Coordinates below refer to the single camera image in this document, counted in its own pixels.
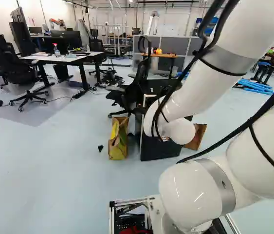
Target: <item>orange object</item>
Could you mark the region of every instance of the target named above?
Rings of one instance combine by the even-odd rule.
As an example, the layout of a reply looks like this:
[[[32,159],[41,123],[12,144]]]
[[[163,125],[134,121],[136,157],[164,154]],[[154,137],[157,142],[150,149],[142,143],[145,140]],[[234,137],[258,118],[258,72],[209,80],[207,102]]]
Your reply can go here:
[[[161,58],[175,59],[175,58],[178,57],[178,55],[176,55],[176,54],[164,54],[164,53],[162,53],[160,55],[158,55],[158,54],[151,54],[151,57],[161,57]]]
[[[156,49],[156,54],[157,54],[157,55],[161,55],[162,52],[163,52],[162,49],[160,49],[160,48],[157,48],[157,49]]]

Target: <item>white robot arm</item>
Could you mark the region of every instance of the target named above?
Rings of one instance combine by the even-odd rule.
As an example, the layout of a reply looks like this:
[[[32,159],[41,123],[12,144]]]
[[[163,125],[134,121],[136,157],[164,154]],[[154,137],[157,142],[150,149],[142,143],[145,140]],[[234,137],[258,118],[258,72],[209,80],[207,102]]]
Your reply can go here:
[[[209,108],[274,42],[274,20],[267,16],[274,17],[273,0],[239,1],[217,44],[164,105],[164,116],[160,114],[157,122],[161,136],[178,144],[190,142],[195,128],[184,117]],[[156,101],[145,115],[148,136],[158,106]],[[226,155],[168,168],[160,177],[159,191],[166,213],[186,234],[206,230],[214,218],[274,198],[274,107],[239,134]]]

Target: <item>white wall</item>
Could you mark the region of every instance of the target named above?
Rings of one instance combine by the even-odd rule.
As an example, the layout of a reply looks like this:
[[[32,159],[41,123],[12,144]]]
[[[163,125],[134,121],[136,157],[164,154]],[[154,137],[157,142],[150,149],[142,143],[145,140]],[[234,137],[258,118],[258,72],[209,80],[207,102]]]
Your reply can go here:
[[[34,26],[31,19],[34,20],[35,26],[42,26],[45,23],[42,9],[39,0],[18,0],[20,6],[23,8],[26,22],[28,26]],[[66,26],[74,28],[75,19],[72,4],[68,4],[62,0],[42,0],[45,18],[49,26],[49,19],[64,19]],[[12,21],[10,17],[11,11],[18,7],[16,0],[0,0],[0,34],[4,34],[8,42],[14,43],[14,38],[11,34],[9,22]]]
[[[185,29],[188,17],[190,16],[188,29],[186,32],[186,36],[190,36],[192,34],[193,27],[196,22],[196,18],[200,18],[203,15],[203,8],[146,8],[144,11],[142,8],[138,8],[138,20],[137,20],[137,28],[143,29],[144,32],[147,29],[149,17],[153,10],[158,11],[160,17],[158,21],[158,31],[157,35],[163,36],[185,36]],[[104,24],[106,21],[109,24],[122,24],[127,21],[127,33],[131,34],[132,27],[136,27],[136,17],[135,17],[135,9],[128,8],[127,9],[127,17],[125,17],[125,9],[90,9],[90,17],[91,22],[93,21],[96,24]]]

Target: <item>keyboard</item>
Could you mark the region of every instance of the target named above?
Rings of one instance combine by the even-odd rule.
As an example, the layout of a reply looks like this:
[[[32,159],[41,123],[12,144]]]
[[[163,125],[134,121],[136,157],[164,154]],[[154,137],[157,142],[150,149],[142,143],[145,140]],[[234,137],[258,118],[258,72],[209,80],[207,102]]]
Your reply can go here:
[[[85,52],[85,51],[79,51],[79,50],[71,50],[72,54],[76,55],[90,55],[90,53]]]

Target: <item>ceiling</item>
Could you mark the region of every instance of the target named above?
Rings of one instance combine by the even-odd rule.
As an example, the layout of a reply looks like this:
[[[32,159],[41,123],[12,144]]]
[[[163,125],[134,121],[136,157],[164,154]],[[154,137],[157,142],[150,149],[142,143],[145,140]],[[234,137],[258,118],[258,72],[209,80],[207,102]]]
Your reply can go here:
[[[80,4],[81,0],[74,0],[74,2],[77,2]],[[111,0],[113,7],[114,8],[118,8],[118,4],[121,7],[135,7],[136,4],[138,4],[138,7],[153,7],[153,6],[157,6],[157,7],[165,7],[166,4],[168,7],[208,7],[211,5],[211,3],[213,2],[213,0],[193,0],[193,1],[189,1],[189,0]],[[86,0],[82,0],[82,4],[86,5]],[[110,0],[88,0],[88,5],[89,7],[110,7],[111,8],[111,4],[110,4]]]

